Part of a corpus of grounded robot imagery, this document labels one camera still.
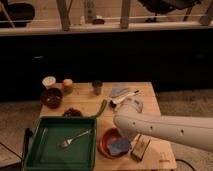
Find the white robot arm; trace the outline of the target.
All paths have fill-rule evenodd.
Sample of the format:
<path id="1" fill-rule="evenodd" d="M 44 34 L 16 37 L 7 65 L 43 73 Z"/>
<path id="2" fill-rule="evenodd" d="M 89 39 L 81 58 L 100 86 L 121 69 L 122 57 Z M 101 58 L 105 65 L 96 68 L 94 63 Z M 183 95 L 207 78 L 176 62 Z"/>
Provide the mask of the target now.
<path id="1" fill-rule="evenodd" d="M 137 96 L 125 98 L 113 121 L 120 134 L 132 140 L 143 134 L 213 152 L 213 118 L 143 114 Z"/>

